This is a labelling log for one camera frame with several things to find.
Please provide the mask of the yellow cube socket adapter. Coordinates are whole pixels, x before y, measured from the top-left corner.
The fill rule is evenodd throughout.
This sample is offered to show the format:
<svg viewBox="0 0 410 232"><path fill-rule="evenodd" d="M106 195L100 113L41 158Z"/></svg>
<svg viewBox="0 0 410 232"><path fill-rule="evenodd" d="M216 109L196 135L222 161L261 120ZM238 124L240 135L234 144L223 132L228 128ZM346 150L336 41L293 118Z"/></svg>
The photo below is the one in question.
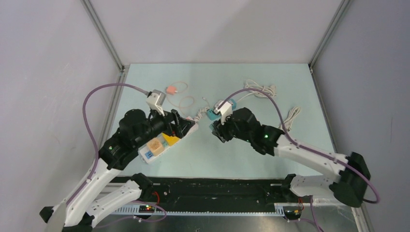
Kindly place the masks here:
<svg viewBox="0 0 410 232"><path fill-rule="evenodd" d="M168 144L168 146L173 146L174 144L176 144L180 138L176 137L176 136L169 136L165 133L162 133L162 136L165 140L165 142Z"/></svg>

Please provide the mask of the beige cube socket adapter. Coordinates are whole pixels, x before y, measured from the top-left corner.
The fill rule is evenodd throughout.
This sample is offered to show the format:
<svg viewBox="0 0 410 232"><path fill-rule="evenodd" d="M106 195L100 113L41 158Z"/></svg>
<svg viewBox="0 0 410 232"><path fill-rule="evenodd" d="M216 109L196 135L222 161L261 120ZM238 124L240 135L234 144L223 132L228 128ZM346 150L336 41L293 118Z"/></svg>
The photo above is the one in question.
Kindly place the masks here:
<svg viewBox="0 0 410 232"><path fill-rule="evenodd" d="M154 138L147 143L147 147L153 156L158 156L165 148L158 138Z"/></svg>

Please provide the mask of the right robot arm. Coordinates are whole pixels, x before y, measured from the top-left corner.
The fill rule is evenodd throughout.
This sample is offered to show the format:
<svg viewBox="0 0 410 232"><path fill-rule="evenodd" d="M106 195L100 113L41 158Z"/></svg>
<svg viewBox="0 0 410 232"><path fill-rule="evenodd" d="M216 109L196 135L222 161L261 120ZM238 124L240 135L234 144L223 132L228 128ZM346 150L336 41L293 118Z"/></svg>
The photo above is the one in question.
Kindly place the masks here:
<svg viewBox="0 0 410 232"><path fill-rule="evenodd" d="M261 124L248 108L233 111L224 121L214 121L210 128L223 143L240 139L262 155L293 160L320 173L316 176L287 175L280 193L288 202L314 195L336 199L355 208L365 202L371 175L364 157L358 153L347 156L299 143L285 131Z"/></svg>

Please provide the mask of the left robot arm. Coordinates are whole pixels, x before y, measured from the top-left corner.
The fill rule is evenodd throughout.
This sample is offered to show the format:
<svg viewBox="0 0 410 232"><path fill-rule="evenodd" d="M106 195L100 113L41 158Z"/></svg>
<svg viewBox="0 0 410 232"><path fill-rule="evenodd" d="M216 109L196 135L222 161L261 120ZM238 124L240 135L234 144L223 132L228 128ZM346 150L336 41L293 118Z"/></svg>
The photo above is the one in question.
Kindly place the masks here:
<svg viewBox="0 0 410 232"><path fill-rule="evenodd" d="M44 207L39 215L47 232L90 232L106 216L121 206L135 201L147 201L153 193L153 183L142 173L134 174L123 186L97 199L100 192L138 155L139 148L166 134L184 138L196 122L183 118L172 110L147 116L140 109L129 110L119 121L119 128L100 150L92 167L73 193L55 206Z"/></svg>

